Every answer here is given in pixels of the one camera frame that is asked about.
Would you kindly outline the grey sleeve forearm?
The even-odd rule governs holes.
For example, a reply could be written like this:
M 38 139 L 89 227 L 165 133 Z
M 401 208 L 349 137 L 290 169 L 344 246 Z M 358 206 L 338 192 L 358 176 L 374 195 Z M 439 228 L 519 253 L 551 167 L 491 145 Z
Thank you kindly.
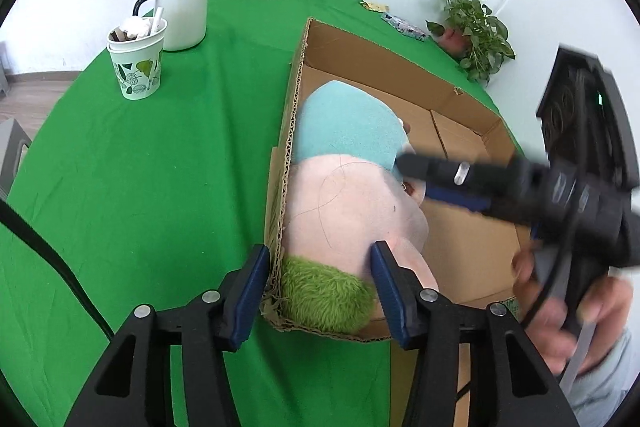
M 624 329 L 600 364 L 575 379 L 567 401 L 579 425 L 601 427 L 613 416 L 630 389 L 631 360 L 631 333 Z

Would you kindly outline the person's right hand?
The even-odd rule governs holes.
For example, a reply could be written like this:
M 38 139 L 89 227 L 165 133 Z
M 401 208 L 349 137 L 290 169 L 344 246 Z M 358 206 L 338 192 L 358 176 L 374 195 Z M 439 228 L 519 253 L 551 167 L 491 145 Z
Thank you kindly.
M 539 248 L 540 243 L 533 241 L 512 259 L 513 294 L 518 300 L 521 314 L 529 311 L 541 292 L 541 285 L 534 277 L 534 252 Z M 577 315 L 582 323 L 591 324 L 596 329 L 580 373 L 586 373 L 600 364 L 617 343 L 627 323 L 632 297 L 634 290 L 628 280 L 601 277 L 582 298 Z M 529 339 L 554 375 L 562 373 L 577 350 L 576 337 L 562 329 L 565 317 L 564 301 L 550 297 L 525 327 Z

